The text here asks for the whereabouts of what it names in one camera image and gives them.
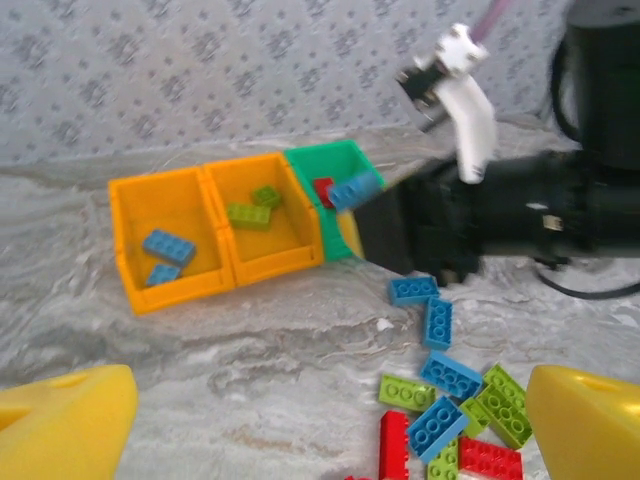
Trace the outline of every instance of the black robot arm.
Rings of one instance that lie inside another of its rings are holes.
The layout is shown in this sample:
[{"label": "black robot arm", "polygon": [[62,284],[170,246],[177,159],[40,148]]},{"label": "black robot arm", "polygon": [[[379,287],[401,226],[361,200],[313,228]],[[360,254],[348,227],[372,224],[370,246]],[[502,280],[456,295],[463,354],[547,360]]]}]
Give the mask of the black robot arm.
[{"label": "black robot arm", "polygon": [[[582,148],[491,161],[475,184],[461,180],[456,158],[429,160],[353,211],[367,260],[446,285],[479,272],[485,255],[528,256],[552,269],[572,257],[640,257],[640,2],[579,0],[566,22],[551,90],[563,130]],[[428,93],[441,80],[430,68],[403,72],[412,99],[421,98],[418,85]],[[575,127],[559,110],[565,74]]]}]

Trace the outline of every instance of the red lego brick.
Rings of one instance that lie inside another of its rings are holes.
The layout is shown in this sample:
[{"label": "red lego brick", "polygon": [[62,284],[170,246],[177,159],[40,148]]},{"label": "red lego brick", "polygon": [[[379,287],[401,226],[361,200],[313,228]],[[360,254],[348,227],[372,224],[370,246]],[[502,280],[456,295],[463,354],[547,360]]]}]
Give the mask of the red lego brick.
[{"label": "red lego brick", "polygon": [[318,194],[322,205],[326,208],[333,208],[333,203],[329,200],[329,187],[333,185],[332,178],[316,178],[313,181],[313,189]]},{"label": "red lego brick", "polygon": [[458,468],[494,480],[523,480],[522,456],[510,448],[460,437]]},{"label": "red lego brick", "polygon": [[380,420],[379,480],[409,480],[409,417],[388,411]]}]

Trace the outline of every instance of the white bracket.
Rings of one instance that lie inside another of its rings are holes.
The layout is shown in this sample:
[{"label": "white bracket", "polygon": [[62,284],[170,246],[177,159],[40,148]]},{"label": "white bracket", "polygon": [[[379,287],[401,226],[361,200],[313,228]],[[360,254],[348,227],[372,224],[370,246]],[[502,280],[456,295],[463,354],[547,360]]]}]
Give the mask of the white bracket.
[{"label": "white bracket", "polygon": [[472,70],[489,56],[480,44],[471,40],[469,27],[454,24],[436,43],[436,58],[452,77],[460,77]]},{"label": "white bracket", "polygon": [[446,78],[434,93],[455,125],[460,180],[482,182],[498,143],[493,105],[471,75]]}]

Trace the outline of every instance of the blue lego brick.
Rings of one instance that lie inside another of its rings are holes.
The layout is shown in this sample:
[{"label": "blue lego brick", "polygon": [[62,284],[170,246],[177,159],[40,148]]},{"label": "blue lego brick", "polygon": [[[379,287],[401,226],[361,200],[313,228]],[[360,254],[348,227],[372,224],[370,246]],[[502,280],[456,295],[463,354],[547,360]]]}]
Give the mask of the blue lego brick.
[{"label": "blue lego brick", "polygon": [[440,397],[407,429],[409,446],[424,464],[469,425],[467,417],[448,397]]},{"label": "blue lego brick", "polygon": [[153,267],[151,275],[147,279],[147,287],[154,287],[161,283],[173,282],[180,276],[180,269],[171,265],[161,263]]},{"label": "blue lego brick", "polygon": [[433,277],[398,278],[389,282],[389,299],[394,307],[425,303],[439,296]]},{"label": "blue lego brick", "polygon": [[196,246],[180,237],[162,230],[154,230],[144,239],[145,252],[162,260],[184,268],[196,254]]},{"label": "blue lego brick", "polygon": [[341,212],[366,202],[382,190],[380,178],[375,172],[364,172],[350,180],[329,188],[329,201],[336,212]]},{"label": "blue lego brick", "polygon": [[451,347],[451,323],[453,305],[437,297],[429,299],[424,319],[422,344],[432,350],[448,350]]},{"label": "blue lego brick", "polygon": [[467,398],[475,397],[484,384],[482,375],[478,372],[440,352],[431,352],[427,363],[420,371],[420,376],[463,402]]}]

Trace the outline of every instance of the yellow object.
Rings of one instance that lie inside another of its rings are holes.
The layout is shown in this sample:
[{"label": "yellow object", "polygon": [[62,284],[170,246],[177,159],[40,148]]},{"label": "yellow object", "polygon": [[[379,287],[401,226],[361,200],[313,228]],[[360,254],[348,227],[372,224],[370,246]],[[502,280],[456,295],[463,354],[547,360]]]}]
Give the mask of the yellow object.
[{"label": "yellow object", "polygon": [[112,479],[137,405],[125,365],[0,392],[0,478]]},{"label": "yellow object", "polygon": [[337,215],[336,220],[344,243],[356,257],[364,258],[364,250],[362,250],[362,243],[360,242],[360,233],[358,232],[356,221],[353,218],[353,213],[351,213],[350,210],[345,210]]},{"label": "yellow object", "polygon": [[539,366],[526,408],[553,480],[640,478],[640,386]]},{"label": "yellow object", "polygon": [[[239,286],[324,262],[318,214],[282,153],[214,162],[204,169],[216,212],[228,231]],[[231,228],[227,206],[251,204],[251,193],[264,185],[282,197],[281,206],[271,212],[269,228]]]},{"label": "yellow object", "polygon": [[[198,167],[109,182],[116,265],[135,313],[235,288],[228,228],[208,185]],[[142,243],[156,228],[193,242],[196,253],[181,278],[148,288],[147,278],[161,261],[145,253]]]}]

